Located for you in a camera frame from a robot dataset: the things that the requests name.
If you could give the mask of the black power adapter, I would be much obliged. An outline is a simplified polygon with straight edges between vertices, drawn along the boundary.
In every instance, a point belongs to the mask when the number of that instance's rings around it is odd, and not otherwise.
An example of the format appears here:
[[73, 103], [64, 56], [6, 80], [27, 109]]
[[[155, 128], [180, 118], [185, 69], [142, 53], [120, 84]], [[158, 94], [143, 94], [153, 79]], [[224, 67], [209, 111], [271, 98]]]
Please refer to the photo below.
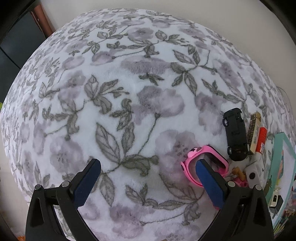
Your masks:
[[281, 195], [279, 195], [276, 207], [269, 207], [269, 209], [272, 213], [278, 214], [282, 205], [283, 205], [283, 198], [281, 197]]

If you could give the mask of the coral blue green toy knife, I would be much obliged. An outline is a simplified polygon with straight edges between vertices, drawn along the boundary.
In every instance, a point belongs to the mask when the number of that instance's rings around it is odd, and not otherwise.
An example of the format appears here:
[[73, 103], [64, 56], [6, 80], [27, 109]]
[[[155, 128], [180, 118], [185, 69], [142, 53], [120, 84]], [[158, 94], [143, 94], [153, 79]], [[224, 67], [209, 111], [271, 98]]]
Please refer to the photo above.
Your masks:
[[278, 170], [278, 175], [276, 180], [277, 184], [279, 183], [280, 179], [283, 176], [283, 166], [284, 166], [284, 150], [281, 151], [280, 165], [279, 165], [279, 170]]

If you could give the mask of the teal rimmed white tray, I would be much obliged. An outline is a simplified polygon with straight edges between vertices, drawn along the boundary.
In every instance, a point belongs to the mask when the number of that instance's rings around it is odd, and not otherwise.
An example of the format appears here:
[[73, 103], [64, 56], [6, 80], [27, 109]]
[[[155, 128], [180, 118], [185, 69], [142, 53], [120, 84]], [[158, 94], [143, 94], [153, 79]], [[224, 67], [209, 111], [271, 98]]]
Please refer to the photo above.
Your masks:
[[278, 133], [273, 142], [273, 158], [266, 183], [266, 202], [271, 221], [276, 226], [288, 202], [295, 177], [295, 149], [284, 132]]

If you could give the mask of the gold rectangular lighter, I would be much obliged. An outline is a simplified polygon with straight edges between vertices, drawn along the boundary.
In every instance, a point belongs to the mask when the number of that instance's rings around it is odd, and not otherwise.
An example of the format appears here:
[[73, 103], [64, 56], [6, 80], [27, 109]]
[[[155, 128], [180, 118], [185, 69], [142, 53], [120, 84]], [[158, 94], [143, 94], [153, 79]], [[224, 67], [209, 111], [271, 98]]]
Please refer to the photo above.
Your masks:
[[260, 127], [261, 127], [261, 114], [257, 111], [251, 115], [249, 129], [247, 132], [247, 143], [249, 147], [248, 154], [250, 155], [255, 153]]

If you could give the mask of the pink puppy toy figure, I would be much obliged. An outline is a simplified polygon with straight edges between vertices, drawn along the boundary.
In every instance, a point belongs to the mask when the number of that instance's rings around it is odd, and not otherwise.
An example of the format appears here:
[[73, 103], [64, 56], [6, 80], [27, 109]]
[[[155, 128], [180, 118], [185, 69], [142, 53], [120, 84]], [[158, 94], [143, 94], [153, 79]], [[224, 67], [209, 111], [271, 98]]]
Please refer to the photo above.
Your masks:
[[240, 170], [239, 167], [233, 168], [232, 174], [235, 176], [235, 178], [232, 180], [235, 184], [237, 184], [239, 187], [249, 187], [246, 175]]

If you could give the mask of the pink kids watch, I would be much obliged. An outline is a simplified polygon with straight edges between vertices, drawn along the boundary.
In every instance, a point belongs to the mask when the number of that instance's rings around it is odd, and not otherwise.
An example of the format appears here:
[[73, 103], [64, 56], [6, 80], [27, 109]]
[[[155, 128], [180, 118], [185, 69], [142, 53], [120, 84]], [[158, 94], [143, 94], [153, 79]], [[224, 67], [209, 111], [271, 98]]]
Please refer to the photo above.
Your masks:
[[191, 149], [185, 161], [181, 162], [181, 167], [191, 183], [203, 187], [201, 180], [204, 179], [207, 168], [226, 177], [229, 171], [229, 162], [212, 146], [204, 145]]

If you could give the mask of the red capped glue bottle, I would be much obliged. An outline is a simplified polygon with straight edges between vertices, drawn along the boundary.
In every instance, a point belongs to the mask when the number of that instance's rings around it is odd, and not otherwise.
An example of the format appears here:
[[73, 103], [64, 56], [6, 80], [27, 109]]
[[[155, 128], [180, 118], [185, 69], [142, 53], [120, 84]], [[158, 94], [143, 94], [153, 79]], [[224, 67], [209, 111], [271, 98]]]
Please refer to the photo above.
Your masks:
[[256, 146], [255, 153], [253, 154], [255, 161], [259, 161], [261, 159], [261, 156], [265, 149], [266, 137], [267, 137], [267, 129], [262, 126], [259, 130], [257, 146]]

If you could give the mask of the floral grey white blanket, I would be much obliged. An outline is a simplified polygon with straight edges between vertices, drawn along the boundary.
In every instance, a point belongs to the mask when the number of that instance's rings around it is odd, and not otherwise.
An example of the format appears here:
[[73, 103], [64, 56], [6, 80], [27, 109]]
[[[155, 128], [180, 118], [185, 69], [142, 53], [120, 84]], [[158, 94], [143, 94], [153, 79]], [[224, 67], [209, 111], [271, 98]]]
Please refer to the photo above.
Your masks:
[[4, 100], [1, 134], [14, 180], [71, 180], [93, 158], [102, 173], [79, 211], [99, 240], [198, 240], [216, 215], [182, 172], [194, 147], [227, 156], [224, 112], [259, 112], [263, 163], [295, 119], [273, 81], [213, 30], [146, 9], [101, 9], [58, 29], [26, 61]]

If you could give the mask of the black toy car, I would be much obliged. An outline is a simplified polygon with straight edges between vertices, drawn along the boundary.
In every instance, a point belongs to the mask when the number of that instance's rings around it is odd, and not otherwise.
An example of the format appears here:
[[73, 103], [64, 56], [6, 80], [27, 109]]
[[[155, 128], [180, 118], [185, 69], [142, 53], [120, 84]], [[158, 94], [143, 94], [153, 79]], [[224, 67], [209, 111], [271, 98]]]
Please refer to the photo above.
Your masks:
[[241, 114], [239, 108], [233, 108], [226, 111], [222, 119], [227, 137], [227, 154], [235, 162], [243, 161], [249, 152], [245, 123]]

